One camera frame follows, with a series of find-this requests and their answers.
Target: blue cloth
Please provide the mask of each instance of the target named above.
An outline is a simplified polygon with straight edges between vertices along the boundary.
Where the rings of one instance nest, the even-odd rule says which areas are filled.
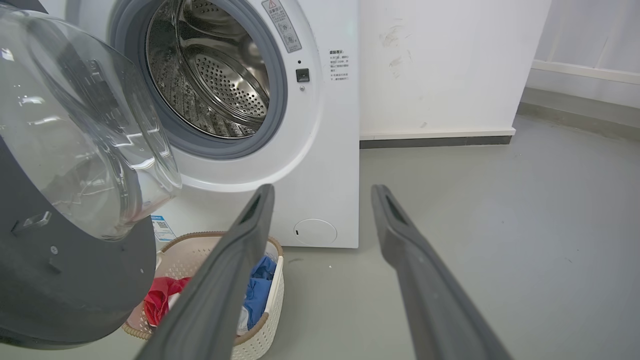
[[[251,277],[246,286],[246,297],[244,298],[244,308],[249,312],[249,320],[247,321],[249,330],[258,323],[264,313],[275,271],[276,263],[268,256],[263,256],[251,269]]]
[[[268,256],[263,256],[260,261],[251,269],[251,276],[254,279],[273,280],[273,274],[276,272],[276,263]]]

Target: wall stain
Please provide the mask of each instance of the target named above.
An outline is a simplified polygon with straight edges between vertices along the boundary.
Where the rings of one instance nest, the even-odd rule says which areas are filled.
[[[402,25],[394,25],[389,28],[387,33],[380,34],[380,42],[382,47],[397,47],[400,40],[398,39],[398,33],[404,29]]]
[[[393,74],[394,78],[399,78],[402,74],[401,69],[398,66],[402,64],[402,56],[398,56],[397,58],[391,60],[389,63],[389,69],[391,70],[391,74]]]

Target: white basket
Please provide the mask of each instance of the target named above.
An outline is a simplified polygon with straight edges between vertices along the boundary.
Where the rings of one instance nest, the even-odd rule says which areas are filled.
[[[168,276],[181,279],[194,276],[224,234],[222,231],[191,233],[171,241],[157,253],[155,277]],[[283,253],[280,244],[271,237],[264,252],[277,264],[267,306],[255,326],[246,334],[236,338],[231,357],[233,360],[260,358],[269,350],[276,334],[284,297]],[[137,338],[144,340],[151,338],[153,332],[147,323],[142,303],[133,309],[122,329]]]

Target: stainless steel drum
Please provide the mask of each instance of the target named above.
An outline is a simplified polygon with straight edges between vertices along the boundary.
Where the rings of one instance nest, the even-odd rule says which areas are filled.
[[[208,135],[245,138],[264,121],[264,60],[242,25],[208,0],[158,8],[147,31],[147,66],[165,103]]]

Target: basket rim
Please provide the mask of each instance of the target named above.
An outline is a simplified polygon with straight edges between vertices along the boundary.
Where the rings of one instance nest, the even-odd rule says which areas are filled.
[[[170,243],[166,244],[159,252],[162,252],[164,254],[167,250],[172,248],[175,244],[187,239],[207,238],[210,236],[223,236],[226,233],[227,233],[226,231],[202,231],[199,233],[188,233],[173,239]],[[268,241],[276,247],[278,251],[278,257],[283,257],[284,251],[282,250],[282,246],[280,245],[280,243],[278,243],[278,240],[269,236]],[[268,318],[269,318],[269,313],[267,312],[262,313],[260,320],[258,320],[258,322],[251,328],[251,330],[249,330],[246,334],[235,338],[234,346],[238,346],[248,341],[249,339],[251,339],[254,335],[256,335],[260,330],[262,330],[262,327],[267,322]],[[124,332],[126,332],[127,334],[142,340],[149,340],[151,338],[151,334],[148,334],[146,332],[143,332],[131,327],[129,325],[129,319],[127,319],[127,321],[124,324],[122,324],[122,330],[124,330]]]

